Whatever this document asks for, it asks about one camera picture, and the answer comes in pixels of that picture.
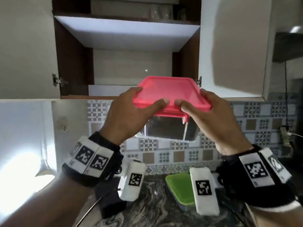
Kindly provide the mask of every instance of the white cabinet door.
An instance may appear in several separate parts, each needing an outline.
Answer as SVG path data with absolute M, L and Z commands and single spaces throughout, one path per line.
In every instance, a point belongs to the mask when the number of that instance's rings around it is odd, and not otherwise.
M 272 0 L 202 0 L 199 78 L 222 98 L 262 100 Z
M 51 0 L 0 0 L 0 99 L 60 98 Z

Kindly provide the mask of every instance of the power outlet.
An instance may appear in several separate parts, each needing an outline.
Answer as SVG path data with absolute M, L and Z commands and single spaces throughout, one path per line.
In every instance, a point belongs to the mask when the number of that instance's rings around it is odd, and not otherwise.
M 282 139 L 283 139 L 284 146 L 291 147 L 286 127 L 285 126 L 281 126 L 280 130 L 281 130 L 281 133 L 282 133 Z

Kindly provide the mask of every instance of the plastic container lid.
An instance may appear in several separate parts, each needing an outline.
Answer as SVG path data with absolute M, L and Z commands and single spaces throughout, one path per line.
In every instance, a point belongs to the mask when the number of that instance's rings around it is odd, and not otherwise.
M 211 109 L 210 103 L 200 95 L 200 88 L 191 78 L 147 76 L 138 86 L 143 87 L 133 99 L 134 105 L 138 108 L 148 107 L 162 98 L 170 100 L 164 110 L 155 114 L 157 116 L 185 117 L 185 121 L 188 122 L 189 115 L 174 105 L 176 99 L 184 99 L 201 111 Z
M 167 175 L 165 180 L 178 202 L 184 206 L 194 205 L 195 198 L 189 173 Z

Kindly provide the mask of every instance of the cabinet shelf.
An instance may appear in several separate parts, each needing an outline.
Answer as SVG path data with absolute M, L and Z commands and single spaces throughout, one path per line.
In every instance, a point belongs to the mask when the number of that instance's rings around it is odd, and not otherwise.
M 85 47 L 94 49 L 179 52 L 200 28 L 195 21 L 58 12 L 54 15 Z

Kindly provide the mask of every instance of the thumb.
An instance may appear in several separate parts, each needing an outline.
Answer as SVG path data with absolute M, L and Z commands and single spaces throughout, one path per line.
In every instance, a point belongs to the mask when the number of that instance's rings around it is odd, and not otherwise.
M 143 109 L 145 114 L 148 117 L 152 117 L 156 112 L 163 110 L 167 105 L 169 104 L 169 99 L 159 99 L 156 102 L 154 102 L 151 106 L 148 106 Z
M 175 100 L 175 105 L 179 106 L 181 111 L 189 114 L 191 117 L 197 116 L 200 113 L 200 110 L 195 108 L 191 103 L 186 100 L 177 99 Z

